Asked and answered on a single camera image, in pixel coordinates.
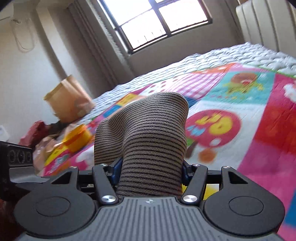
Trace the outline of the grey left curtain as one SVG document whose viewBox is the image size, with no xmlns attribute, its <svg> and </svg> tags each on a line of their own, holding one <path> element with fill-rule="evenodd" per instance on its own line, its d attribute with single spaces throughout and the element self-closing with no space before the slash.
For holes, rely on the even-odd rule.
<svg viewBox="0 0 296 241">
<path fill-rule="evenodd" d="M 88 48 L 95 58 L 103 80 L 110 87 L 127 83 L 134 78 L 126 54 L 123 53 L 106 15 L 96 1 L 74 1 L 68 7 L 74 22 L 81 32 Z"/>
</svg>

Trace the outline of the white quilted bedspread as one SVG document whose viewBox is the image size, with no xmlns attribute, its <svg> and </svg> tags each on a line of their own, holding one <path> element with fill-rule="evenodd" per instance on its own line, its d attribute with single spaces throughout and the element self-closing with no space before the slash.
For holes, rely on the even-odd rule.
<svg viewBox="0 0 296 241">
<path fill-rule="evenodd" d="M 119 84 L 114 89 L 93 99 L 95 108 L 78 120 L 77 123 L 79 125 L 89 124 L 126 94 L 143 88 L 148 84 L 228 63 L 248 64 L 289 77 L 295 77 L 295 57 L 268 49 L 260 44 L 246 42 L 229 48 L 211 50 L 205 54 L 192 54 L 181 61 L 138 76 L 125 84 Z"/>
</svg>

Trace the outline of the dark framed window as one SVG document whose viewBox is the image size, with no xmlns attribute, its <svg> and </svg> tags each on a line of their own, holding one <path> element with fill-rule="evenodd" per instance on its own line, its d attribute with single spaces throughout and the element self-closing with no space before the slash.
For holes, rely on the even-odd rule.
<svg viewBox="0 0 296 241">
<path fill-rule="evenodd" d="M 129 54 L 212 23 L 203 1 L 98 1 Z"/>
</svg>

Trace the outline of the white wall socket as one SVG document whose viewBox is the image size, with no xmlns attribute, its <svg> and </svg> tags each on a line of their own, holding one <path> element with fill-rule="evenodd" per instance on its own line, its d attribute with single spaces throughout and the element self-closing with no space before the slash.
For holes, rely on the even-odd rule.
<svg viewBox="0 0 296 241">
<path fill-rule="evenodd" d="M 0 125 L 0 141 L 7 142 L 10 138 L 10 135 L 4 128 L 4 126 Z"/>
</svg>

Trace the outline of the brown paper bag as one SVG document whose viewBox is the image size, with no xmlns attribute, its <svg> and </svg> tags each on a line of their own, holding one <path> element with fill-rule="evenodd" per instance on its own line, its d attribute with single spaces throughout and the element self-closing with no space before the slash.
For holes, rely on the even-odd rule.
<svg viewBox="0 0 296 241">
<path fill-rule="evenodd" d="M 44 100 L 63 123 L 72 123 L 95 107 L 92 98 L 73 75 L 63 79 L 44 96 Z"/>
</svg>

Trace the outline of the pink gift bag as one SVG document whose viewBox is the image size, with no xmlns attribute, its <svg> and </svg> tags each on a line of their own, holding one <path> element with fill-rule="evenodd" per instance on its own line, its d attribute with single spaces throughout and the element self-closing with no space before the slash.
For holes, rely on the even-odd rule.
<svg viewBox="0 0 296 241">
<path fill-rule="evenodd" d="M 36 145 L 33 152 L 33 165 L 36 171 L 42 171 L 45 162 L 53 151 L 58 148 L 62 143 L 56 141 L 54 138 L 45 137 Z"/>
</svg>

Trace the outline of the beige padded headboard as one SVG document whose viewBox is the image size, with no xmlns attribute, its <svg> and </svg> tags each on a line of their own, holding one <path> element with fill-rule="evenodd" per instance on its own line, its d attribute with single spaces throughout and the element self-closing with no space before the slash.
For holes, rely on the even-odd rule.
<svg viewBox="0 0 296 241">
<path fill-rule="evenodd" d="M 295 57 L 295 7 L 289 1 L 246 1 L 236 15 L 246 42 Z"/>
</svg>

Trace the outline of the colourful cartoon patchwork mat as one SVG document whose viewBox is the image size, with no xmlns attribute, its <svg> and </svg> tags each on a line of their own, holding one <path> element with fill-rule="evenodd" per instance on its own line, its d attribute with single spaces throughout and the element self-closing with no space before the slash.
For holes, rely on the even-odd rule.
<svg viewBox="0 0 296 241">
<path fill-rule="evenodd" d="M 276 195 L 286 209 L 279 234 L 295 240 L 295 77 L 237 63 L 193 71 L 126 94 L 86 126 L 96 133 L 102 120 L 161 92 L 178 93 L 189 105 L 184 160 L 213 170 L 231 166 Z M 71 165 L 95 165 L 94 140 L 75 153 L 58 147 L 42 173 Z"/>
</svg>

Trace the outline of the red plastic bag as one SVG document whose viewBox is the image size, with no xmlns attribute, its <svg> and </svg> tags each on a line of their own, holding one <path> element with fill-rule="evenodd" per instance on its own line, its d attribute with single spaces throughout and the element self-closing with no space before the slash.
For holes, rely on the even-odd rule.
<svg viewBox="0 0 296 241">
<path fill-rule="evenodd" d="M 26 146 L 34 149 L 43 138 L 48 136 L 50 125 L 46 125 L 43 121 L 39 120 L 33 123 L 28 132 L 21 137 L 19 145 Z"/>
</svg>

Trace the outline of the orange yellow plastic container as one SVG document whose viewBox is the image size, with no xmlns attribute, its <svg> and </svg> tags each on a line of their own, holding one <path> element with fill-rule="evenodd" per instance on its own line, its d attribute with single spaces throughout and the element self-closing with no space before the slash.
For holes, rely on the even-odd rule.
<svg viewBox="0 0 296 241">
<path fill-rule="evenodd" d="M 84 124 L 75 127 L 68 132 L 62 143 L 67 147 L 71 153 L 75 153 L 85 147 L 92 139 L 93 135 Z"/>
</svg>

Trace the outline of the brown striped knit garment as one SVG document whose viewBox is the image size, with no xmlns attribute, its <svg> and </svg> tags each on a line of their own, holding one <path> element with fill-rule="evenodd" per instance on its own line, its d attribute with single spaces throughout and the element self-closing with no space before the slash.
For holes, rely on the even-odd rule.
<svg viewBox="0 0 296 241">
<path fill-rule="evenodd" d="M 94 163 L 122 158 L 117 196 L 182 195 L 182 163 L 187 150 L 186 99 L 161 92 L 132 102 L 97 127 Z"/>
</svg>

